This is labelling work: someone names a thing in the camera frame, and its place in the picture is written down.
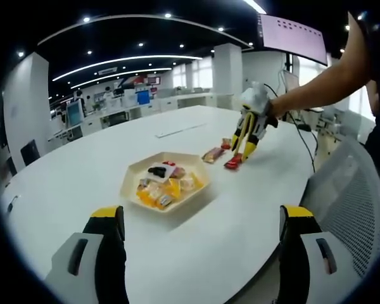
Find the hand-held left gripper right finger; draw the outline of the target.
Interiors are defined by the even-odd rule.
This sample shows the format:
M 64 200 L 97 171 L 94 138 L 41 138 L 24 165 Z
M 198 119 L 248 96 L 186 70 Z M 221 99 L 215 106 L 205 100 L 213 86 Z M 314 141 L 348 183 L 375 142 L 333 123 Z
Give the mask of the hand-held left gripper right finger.
M 348 248 L 312 212 L 282 205 L 278 303 L 343 303 L 360 283 Z

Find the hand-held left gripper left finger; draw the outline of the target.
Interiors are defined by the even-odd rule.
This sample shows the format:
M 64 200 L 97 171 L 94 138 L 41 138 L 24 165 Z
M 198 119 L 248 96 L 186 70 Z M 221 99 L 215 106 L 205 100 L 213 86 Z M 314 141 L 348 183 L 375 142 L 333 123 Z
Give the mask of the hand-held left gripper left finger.
M 128 303 L 122 206 L 96 210 L 51 259 L 47 287 L 62 303 Z

